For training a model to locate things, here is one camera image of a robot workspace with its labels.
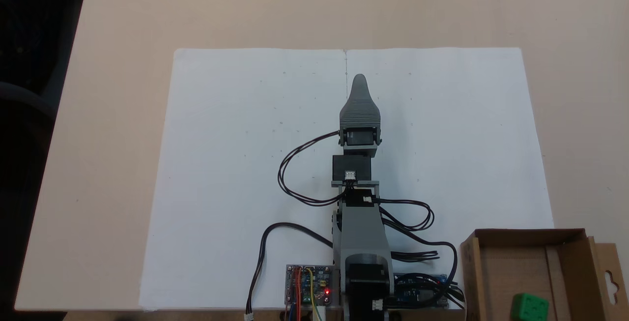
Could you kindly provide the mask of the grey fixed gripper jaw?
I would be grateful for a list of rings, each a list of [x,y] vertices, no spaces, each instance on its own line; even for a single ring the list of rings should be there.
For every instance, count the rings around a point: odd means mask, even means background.
[[[349,128],[380,128],[380,111],[376,106],[363,74],[353,78],[349,97],[340,111],[340,131]]]

